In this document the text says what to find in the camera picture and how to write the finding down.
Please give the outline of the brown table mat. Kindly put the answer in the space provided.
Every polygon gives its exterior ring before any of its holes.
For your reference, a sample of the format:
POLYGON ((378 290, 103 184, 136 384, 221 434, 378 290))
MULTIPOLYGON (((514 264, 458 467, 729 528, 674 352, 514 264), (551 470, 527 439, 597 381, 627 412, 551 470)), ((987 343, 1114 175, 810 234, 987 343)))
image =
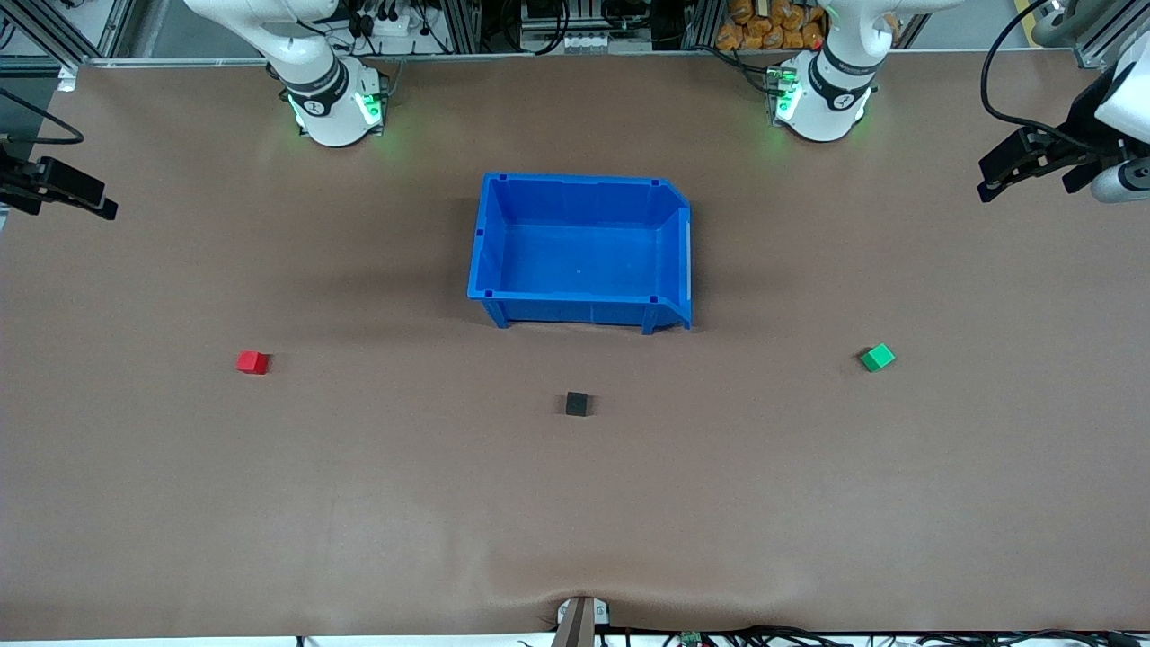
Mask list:
POLYGON ((714 57, 415 62, 346 151, 255 66, 82 71, 118 218, 0 234, 0 639, 1150 630, 1150 202, 982 205, 980 66, 811 145, 714 57), (486 172, 670 180, 693 329, 493 328, 486 172))

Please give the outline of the aluminium frame strut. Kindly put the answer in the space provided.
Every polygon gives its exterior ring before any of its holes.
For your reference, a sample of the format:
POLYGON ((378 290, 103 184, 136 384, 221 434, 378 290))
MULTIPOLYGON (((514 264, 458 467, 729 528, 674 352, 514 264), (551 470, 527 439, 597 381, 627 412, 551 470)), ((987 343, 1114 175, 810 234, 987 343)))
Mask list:
POLYGON ((0 13, 60 66, 85 66, 99 54, 49 0, 0 0, 0 13))
POLYGON ((1125 48, 1150 31, 1150 0, 1081 0, 1092 13, 1075 40, 1075 57, 1082 69, 1112 66, 1125 48))

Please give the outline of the white power strip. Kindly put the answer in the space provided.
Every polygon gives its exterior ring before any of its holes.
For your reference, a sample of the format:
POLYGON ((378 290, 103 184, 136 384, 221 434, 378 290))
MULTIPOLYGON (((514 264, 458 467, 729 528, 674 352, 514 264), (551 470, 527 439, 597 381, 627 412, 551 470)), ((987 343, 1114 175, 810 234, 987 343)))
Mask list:
POLYGON ((422 21, 405 7, 394 13, 363 13, 358 21, 366 37, 374 38, 408 38, 419 34, 422 21))

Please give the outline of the white terminal block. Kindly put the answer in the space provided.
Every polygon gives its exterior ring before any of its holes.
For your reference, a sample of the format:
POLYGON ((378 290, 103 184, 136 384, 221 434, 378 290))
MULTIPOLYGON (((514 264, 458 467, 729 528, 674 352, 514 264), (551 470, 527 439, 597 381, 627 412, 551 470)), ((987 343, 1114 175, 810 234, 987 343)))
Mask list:
POLYGON ((528 52, 544 52, 553 54, 583 55, 593 54, 600 51, 606 44, 604 34, 599 32, 570 32, 559 40, 554 32, 529 32, 520 33, 520 46, 528 52))

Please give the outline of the orange packaged goods pile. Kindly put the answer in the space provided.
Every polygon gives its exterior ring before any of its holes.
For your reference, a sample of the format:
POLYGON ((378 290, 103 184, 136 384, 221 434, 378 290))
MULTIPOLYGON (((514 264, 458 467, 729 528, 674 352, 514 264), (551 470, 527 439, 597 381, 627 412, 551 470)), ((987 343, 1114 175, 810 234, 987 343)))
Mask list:
POLYGON ((822 48, 829 15, 816 0, 727 0, 718 51, 822 48))

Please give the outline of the blue plastic storage bin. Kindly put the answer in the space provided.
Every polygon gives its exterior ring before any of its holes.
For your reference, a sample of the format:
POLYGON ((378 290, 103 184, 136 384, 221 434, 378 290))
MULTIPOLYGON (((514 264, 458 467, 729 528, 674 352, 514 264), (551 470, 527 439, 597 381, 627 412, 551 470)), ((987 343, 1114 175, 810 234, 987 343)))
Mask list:
POLYGON ((467 296, 501 329, 693 328, 693 209, 666 179, 485 174, 467 296))

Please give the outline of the grey metal clamp bracket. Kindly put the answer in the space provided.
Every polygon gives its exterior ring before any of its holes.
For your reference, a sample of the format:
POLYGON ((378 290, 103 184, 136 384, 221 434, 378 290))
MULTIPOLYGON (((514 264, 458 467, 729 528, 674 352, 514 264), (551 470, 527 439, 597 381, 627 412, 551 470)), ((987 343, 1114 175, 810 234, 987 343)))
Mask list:
POLYGON ((557 610, 558 626, 551 647, 610 647, 610 604, 600 598, 574 596, 557 610))

